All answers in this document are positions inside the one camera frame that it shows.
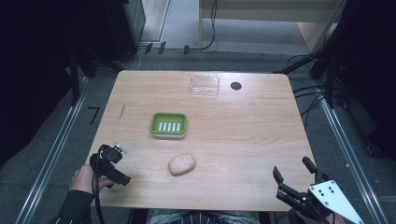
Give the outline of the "person's right hand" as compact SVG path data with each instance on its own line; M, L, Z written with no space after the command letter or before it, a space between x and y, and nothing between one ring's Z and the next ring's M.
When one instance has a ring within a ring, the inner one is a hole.
M305 223L305 224L325 224L322 220L312 219L310 217L303 216L300 212L297 212L296 215ZM325 219L330 224L346 224L342 217L339 215L329 215L325 217Z

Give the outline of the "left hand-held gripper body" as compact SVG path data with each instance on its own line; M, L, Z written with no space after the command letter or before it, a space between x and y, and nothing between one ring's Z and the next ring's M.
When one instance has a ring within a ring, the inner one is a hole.
M90 156L90 166L97 176L122 175L122 172L115 168L115 164L122 159L123 152L124 149L118 144L113 147L103 144L97 153Z

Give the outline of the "green soap dish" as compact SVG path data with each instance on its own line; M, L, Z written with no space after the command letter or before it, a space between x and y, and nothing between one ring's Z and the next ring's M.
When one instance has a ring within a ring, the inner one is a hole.
M150 132L157 138L181 139L187 133L187 117L180 113L155 113Z

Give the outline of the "metal floor rail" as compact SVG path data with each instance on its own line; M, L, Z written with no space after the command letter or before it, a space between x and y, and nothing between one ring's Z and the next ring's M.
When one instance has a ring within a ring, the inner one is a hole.
M340 107L321 103L323 112L346 161L369 216L366 224L392 224L392 208L396 205L393 161L378 159L368 153L368 146L349 114Z
M64 145L68 139L68 136L78 117L78 113L84 103L90 82L91 81L87 77L84 77L81 80L79 87L80 96L78 97L76 103L68 110L61 129L50 148L49 154L45 159L45 162L43 163L40 172L38 173L38 176L36 177L36 180L29 191L29 194L27 195L15 224L30 224L35 210L41 201L43 193L50 181L50 177L53 173L56 163L64 149Z

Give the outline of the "dark cabinet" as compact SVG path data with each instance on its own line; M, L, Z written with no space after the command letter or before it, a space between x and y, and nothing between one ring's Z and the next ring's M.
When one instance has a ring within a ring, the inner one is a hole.
M142 0L103 0L115 46L112 58L122 60L128 53L137 53L146 15Z

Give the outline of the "person's left hand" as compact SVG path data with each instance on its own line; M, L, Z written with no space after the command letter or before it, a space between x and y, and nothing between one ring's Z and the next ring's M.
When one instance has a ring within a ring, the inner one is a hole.
M107 178L99 178L98 186L93 184L94 171L89 164L82 165L78 170L75 171L74 176L71 178L71 184L69 185L69 191L79 190L90 194L94 194L96 191L101 191L104 187L113 185L114 182Z

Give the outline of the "clear plastic lid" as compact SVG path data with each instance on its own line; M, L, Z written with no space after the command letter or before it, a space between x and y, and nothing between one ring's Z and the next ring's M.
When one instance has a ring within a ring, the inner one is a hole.
M219 79L217 77L193 76L190 91L194 94L217 95L219 93Z

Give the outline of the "light wooden desk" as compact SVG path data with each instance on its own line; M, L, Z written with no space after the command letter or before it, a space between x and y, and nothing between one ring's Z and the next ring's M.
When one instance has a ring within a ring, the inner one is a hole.
M218 0L217 18L296 22L309 52L322 45L348 0Z

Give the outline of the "black stand leg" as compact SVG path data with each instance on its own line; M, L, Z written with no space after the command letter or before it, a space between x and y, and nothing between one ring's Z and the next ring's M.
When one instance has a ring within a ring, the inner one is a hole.
M311 63L313 61L320 61L326 57L326 54L328 53L328 50L325 48L318 49L317 51L306 54L301 60L297 61L296 63L293 63L291 65L287 65L285 68L280 69L278 71L274 71L274 74L288 74L292 71L295 71L296 69Z

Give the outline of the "person's striped clothing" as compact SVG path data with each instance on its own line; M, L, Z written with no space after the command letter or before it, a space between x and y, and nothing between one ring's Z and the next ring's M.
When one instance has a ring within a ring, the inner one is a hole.
M260 224L257 212L150 209L146 224Z

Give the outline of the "peach soap bar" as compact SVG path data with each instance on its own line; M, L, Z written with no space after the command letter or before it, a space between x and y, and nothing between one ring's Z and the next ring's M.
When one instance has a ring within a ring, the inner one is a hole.
M184 175L191 171L196 165L196 160L190 153L182 154L174 157L168 163L168 170L171 175Z

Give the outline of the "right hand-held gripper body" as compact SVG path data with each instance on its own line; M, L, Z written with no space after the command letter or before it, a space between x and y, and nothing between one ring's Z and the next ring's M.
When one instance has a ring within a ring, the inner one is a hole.
M328 215L336 213L353 224L364 224L334 180L312 185L307 192L298 192L280 181L276 197L305 217L323 220Z

